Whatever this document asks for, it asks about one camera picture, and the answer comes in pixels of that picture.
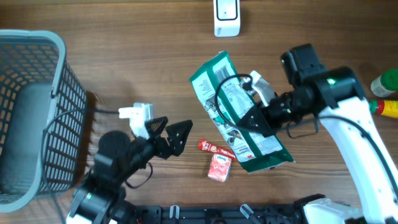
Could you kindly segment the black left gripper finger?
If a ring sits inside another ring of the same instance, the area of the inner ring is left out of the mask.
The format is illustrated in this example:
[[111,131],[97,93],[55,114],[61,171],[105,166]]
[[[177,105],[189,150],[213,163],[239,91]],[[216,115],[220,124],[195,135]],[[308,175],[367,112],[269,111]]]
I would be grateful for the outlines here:
[[154,118],[146,121],[144,123],[146,131],[148,132],[149,139],[160,136],[168,123],[168,118],[166,116]]
[[192,127],[193,122],[190,119],[166,127],[167,140],[173,156],[178,157],[184,151]]

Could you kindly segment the red stick sachet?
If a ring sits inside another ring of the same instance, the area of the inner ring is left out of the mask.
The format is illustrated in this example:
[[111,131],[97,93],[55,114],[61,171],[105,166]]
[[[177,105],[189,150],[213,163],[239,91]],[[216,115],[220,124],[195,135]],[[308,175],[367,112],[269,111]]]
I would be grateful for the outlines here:
[[225,149],[221,146],[218,146],[216,144],[213,144],[212,142],[209,142],[205,139],[201,139],[197,145],[197,148],[201,151],[209,152],[212,154],[220,154],[222,156],[226,156],[233,161],[237,161],[236,156],[234,155],[234,152],[232,152],[229,149]]

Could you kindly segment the green 3M gloves package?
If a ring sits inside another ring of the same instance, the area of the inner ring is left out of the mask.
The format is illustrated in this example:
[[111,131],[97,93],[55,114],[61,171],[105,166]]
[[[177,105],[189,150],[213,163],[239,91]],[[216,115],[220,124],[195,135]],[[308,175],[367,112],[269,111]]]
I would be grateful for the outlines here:
[[227,51],[204,63],[190,82],[194,92],[209,114],[219,132],[234,152],[241,167],[248,173],[271,169],[294,158],[275,135],[264,137],[258,133],[240,131],[227,122],[237,124],[254,106],[252,96],[240,86],[239,78],[232,78],[223,84],[215,103],[215,91],[225,79],[237,74]]

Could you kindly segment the red small snack box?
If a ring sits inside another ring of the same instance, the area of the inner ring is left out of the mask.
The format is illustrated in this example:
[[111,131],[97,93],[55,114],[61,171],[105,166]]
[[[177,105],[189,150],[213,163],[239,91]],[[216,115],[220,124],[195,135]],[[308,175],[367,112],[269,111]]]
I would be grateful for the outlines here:
[[225,182],[229,176],[232,159],[221,154],[214,154],[211,159],[208,177],[218,182]]

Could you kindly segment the orange sauce bottle green cap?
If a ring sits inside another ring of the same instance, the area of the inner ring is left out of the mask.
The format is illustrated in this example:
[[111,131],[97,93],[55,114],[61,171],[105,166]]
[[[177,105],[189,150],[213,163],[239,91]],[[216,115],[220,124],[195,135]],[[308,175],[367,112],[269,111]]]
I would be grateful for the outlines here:
[[398,101],[395,100],[371,100],[369,109],[372,114],[398,118]]

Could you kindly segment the green lid jar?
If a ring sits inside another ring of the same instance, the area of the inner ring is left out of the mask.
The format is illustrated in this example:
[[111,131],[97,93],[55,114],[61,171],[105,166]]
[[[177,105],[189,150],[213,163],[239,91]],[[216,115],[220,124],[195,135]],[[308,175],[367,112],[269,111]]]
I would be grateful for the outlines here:
[[373,80],[371,91],[381,98],[395,93],[397,91],[397,69],[390,69]]

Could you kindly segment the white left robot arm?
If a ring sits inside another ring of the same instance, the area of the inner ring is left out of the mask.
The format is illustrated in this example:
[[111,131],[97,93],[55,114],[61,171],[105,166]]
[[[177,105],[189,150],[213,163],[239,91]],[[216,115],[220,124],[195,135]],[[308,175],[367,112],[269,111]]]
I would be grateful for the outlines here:
[[135,139],[122,131],[110,131],[99,140],[93,167],[73,193],[67,223],[137,223],[137,208],[126,198],[128,178],[150,165],[153,157],[178,157],[185,149],[192,120],[168,125],[167,117],[142,125]]

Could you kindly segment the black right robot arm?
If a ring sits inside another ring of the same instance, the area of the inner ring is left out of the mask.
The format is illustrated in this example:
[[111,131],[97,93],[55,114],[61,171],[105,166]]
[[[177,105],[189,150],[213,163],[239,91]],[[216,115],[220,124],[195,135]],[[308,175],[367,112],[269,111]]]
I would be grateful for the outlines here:
[[297,202],[305,223],[396,223],[397,167],[374,124],[364,90],[348,67],[327,69],[310,44],[281,55],[292,91],[275,94],[259,75],[246,75],[244,90],[261,101],[239,121],[238,127],[271,136],[293,125],[321,124],[345,161],[358,191],[361,208],[336,203],[324,195]]

